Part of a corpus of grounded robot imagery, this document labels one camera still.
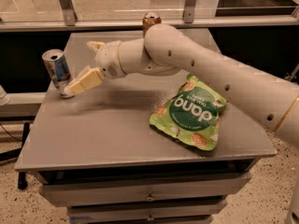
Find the chip bag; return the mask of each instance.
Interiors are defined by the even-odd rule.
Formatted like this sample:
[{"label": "chip bag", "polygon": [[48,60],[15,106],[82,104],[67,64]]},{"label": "chip bag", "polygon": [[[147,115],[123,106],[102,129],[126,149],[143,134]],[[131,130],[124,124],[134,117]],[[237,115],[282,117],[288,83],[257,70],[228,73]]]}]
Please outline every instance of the chip bag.
[{"label": "chip bag", "polygon": [[227,101],[193,75],[149,119],[164,133],[181,142],[203,150],[212,150],[217,145],[219,113]]}]

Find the speckled floor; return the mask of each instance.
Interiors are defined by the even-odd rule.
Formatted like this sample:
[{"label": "speckled floor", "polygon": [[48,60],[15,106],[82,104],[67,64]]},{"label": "speckled floor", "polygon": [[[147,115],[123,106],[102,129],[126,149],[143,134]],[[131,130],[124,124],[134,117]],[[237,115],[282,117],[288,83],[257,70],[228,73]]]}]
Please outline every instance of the speckled floor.
[{"label": "speckled floor", "polygon": [[[212,224],[282,224],[287,216],[295,180],[299,171],[299,150],[268,134],[277,149],[274,158],[260,160],[252,169],[252,179],[236,195],[227,197],[228,205]],[[0,139],[0,152],[20,143]],[[0,162],[0,223],[65,224],[65,208],[51,205],[38,194],[40,184],[27,175],[28,188],[17,188],[18,173],[14,160]]]}]

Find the drawer handle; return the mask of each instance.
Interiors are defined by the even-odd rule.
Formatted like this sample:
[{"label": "drawer handle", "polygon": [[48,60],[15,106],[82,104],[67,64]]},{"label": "drawer handle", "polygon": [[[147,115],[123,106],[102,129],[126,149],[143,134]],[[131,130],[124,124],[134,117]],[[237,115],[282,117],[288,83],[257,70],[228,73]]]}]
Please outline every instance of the drawer handle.
[{"label": "drawer handle", "polygon": [[155,201],[155,200],[156,200],[155,197],[151,196],[151,192],[149,192],[149,196],[146,197],[146,201],[147,201],[147,202],[153,202],[153,201]]},{"label": "drawer handle", "polygon": [[151,214],[149,214],[149,217],[147,218],[147,221],[154,221],[155,218],[151,216]]}]

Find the black wire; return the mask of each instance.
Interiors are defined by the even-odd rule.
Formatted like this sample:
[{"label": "black wire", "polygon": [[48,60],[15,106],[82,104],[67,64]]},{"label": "black wire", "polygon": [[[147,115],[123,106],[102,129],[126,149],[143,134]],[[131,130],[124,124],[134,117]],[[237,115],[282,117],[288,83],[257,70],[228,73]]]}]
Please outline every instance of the black wire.
[{"label": "black wire", "polygon": [[0,123],[0,126],[1,126],[1,128],[2,128],[2,129],[3,129],[3,130],[4,130],[10,137],[14,138],[15,140],[18,140],[19,142],[22,142],[21,139],[12,136],[12,135],[10,134],[10,132],[8,132],[8,131],[2,126],[1,123]]}]

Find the table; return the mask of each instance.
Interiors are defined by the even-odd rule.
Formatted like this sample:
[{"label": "table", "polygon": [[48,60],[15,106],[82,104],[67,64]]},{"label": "table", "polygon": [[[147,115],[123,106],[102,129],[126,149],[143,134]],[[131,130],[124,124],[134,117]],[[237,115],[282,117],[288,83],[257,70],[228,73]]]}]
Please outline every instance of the table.
[{"label": "table", "polygon": [[[182,30],[218,51],[208,29]],[[142,31],[73,33],[65,57],[75,76],[90,65],[90,40],[130,40]],[[263,128],[232,104],[221,114],[210,152],[175,142],[149,126],[188,74],[132,74],[71,99],[50,84],[15,169],[31,172],[40,194],[66,206],[72,223],[210,223],[250,179],[249,170],[276,154]]]}]

